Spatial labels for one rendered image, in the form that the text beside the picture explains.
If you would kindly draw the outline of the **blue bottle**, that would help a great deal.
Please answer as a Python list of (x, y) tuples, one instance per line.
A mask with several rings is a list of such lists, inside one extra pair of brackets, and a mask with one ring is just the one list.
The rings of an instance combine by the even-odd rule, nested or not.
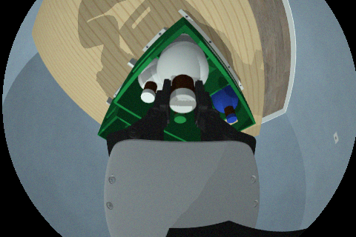
[(225, 114), (228, 123), (234, 123), (237, 120), (235, 109), (239, 98), (231, 85), (224, 87), (211, 96), (214, 107)]

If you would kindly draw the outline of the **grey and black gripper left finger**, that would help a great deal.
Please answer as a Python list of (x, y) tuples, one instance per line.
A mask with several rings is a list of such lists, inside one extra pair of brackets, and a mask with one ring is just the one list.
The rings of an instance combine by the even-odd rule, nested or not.
[(164, 79), (162, 90), (156, 92), (154, 106), (148, 109), (146, 116), (133, 123), (128, 129), (108, 134), (106, 140), (109, 157), (113, 146), (119, 141), (127, 139), (164, 141), (164, 128), (170, 124), (170, 97), (171, 80)]

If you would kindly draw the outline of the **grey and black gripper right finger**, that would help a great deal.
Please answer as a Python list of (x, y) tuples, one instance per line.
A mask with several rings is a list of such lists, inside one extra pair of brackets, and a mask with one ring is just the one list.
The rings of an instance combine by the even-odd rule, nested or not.
[(202, 80), (195, 81), (194, 89), (197, 102), (194, 108), (194, 123), (201, 129), (200, 141), (241, 141), (248, 144), (255, 153), (255, 137), (238, 132), (220, 118), (219, 111), (212, 107), (209, 92), (205, 92)]

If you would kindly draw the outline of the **green plastic bottle crate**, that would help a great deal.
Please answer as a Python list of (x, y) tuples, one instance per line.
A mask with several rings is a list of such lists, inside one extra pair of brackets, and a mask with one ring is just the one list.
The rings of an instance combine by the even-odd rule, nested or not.
[[(127, 79), (124, 81), (119, 92), (114, 99), (114, 104), (118, 105), (122, 109), (128, 111), (137, 118), (146, 116), (147, 110), (154, 106), (154, 101), (151, 103), (145, 103), (141, 99), (143, 89), (138, 82), (138, 75), (155, 59), (159, 59), (161, 52), (178, 36), (182, 33), (188, 34), (203, 50), (205, 57), (207, 58), (209, 65), (209, 74), (206, 83), (203, 85), (205, 92), (209, 92), (211, 95), (215, 94), (224, 87), (231, 85), (234, 92), (237, 94), (239, 101), (236, 109), (234, 110), (237, 115), (238, 122), (232, 124), (237, 131), (242, 131), (254, 124), (256, 124), (254, 117), (249, 110), (247, 101), (245, 100), (239, 85), (233, 79), (234, 77), (230, 71), (225, 67), (221, 58), (214, 52), (210, 44), (202, 38), (202, 35), (193, 28), (191, 23), (182, 17), (168, 30), (166, 30), (162, 36), (160, 36), (149, 48), (146, 50), (133, 69), (128, 74)], [(204, 39), (204, 40), (203, 40)], [(217, 57), (217, 56), (219, 57)], [(147, 57), (147, 58), (146, 58)], [(221, 65), (222, 63), (222, 65)], [(130, 78), (129, 78), (130, 77)], [(232, 78), (233, 77), (233, 78)], [(236, 85), (236, 86), (235, 86)], [(238, 86), (237, 86), (238, 85)], [(129, 87), (130, 86), (130, 87)], [(239, 88), (239, 89), (238, 89)], [(240, 93), (241, 92), (241, 93)], [(241, 95), (242, 94), (242, 95)], [(121, 97), (121, 98), (120, 98)], [(164, 132), (178, 138), (182, 141), (200, 141), (200, 128), (194, 123), (194, 110), (186, 113), (186, 122), (176, 123), (174, 121), (174, 111), (171, 109), (170, 124), (164, 128)], [(250, 117), (249, 117), (250, 116)]]
[[(113, 98), (114, 100), (115, 98)], [(108, 134), (122, 129), (128, 129), (134, 122), (140, 120), (131, 113), (123, 110), (121, 107), (111, 102), (108, 111), (105, 114), (98, 136), (107, 139)], [(104, 132), (103, 132), (104, 131)], [(164, 141), (182, 141), (164, 132)]]

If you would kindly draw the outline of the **white bottle with grey band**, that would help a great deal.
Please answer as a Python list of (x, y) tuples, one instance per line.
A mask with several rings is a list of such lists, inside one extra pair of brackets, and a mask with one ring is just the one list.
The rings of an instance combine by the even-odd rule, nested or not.
[(183, 33), (161, 52), (156, 74), (162, 86), (164, 79), (171, 80), (171, 109), (188, 113), (197, 105), (195, 81), (202, 80), (203, 85), (206, 83), (209, 66), (201, 47)]

